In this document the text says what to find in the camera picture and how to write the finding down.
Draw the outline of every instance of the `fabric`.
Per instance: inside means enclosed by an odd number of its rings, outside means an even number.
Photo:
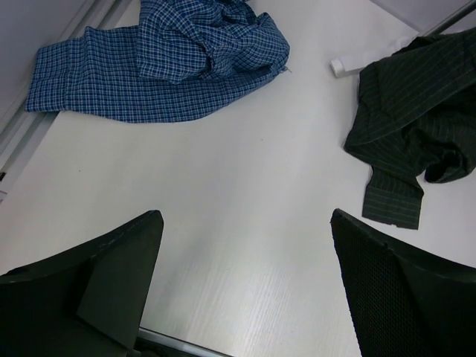
[[[372,165],[362,216],[417,229],[428,182],[476,166],[476,29],[418,38],[360,73],[345,150]]]
[[[195,120],[272,81],[288,56],[272,18],[245,0],[142,0],[139,26],[40,49],[26,110]]]

